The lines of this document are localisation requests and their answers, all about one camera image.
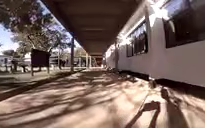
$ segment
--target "covered walkway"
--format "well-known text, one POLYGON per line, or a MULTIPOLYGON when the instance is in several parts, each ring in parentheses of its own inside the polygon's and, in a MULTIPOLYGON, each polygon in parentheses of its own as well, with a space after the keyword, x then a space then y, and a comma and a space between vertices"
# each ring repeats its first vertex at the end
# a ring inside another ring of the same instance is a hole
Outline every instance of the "covered walkway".
POLYGON ((0 102, 0 128, 205 128, 196 94, 86 70, 0 102))

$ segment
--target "sky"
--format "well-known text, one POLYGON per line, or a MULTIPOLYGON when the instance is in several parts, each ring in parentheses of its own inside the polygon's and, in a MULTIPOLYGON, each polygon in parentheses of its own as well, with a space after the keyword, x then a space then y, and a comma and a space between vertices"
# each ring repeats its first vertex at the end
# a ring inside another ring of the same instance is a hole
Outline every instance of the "sky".
MULTIPOLYGON (((50 11, 41 3, 41 6, 45 9, 45 13, 50 13, 50 11)), ((17 43, 14 43, 11 38, 13 37, 13 34, 6 30, 2 25, 0 25, 0 55, 2 55, 2 51, 4 50, 16 50, 19 45, 17 43)), ((75 42, 75 45, 77 47, 80 47, 78 42, 75 42)))

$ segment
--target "building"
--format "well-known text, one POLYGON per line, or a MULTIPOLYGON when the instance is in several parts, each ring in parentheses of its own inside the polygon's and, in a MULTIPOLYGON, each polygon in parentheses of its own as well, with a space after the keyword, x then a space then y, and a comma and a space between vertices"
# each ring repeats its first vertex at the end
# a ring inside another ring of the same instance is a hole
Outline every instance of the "building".
POLYGON ((119 71, 205 87, 205 0, 144 0, 106 52, 119 71))
POLYGON ((11 56, 5 56, 5 55, 0 55, 0 67, 3 67, 5 65, 9 66, 11 65, 11 56))

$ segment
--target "sign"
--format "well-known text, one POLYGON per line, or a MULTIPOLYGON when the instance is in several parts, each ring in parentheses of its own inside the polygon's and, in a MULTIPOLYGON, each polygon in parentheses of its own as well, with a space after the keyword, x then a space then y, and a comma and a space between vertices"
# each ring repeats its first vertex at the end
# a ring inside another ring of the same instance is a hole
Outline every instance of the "sign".
POLYGON ((31 66, 32 67, 49 67, 50 53, 37 49, 31 50, 31 66))

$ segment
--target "roof overhang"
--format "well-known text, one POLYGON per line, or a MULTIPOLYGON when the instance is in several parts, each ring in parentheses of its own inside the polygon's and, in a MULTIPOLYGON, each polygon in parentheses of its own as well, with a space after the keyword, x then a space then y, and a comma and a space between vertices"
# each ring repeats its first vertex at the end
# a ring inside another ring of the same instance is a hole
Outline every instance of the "roof overhang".
POLYGON ((42 0, 91 55, 102 55, 141 0, 42 0))

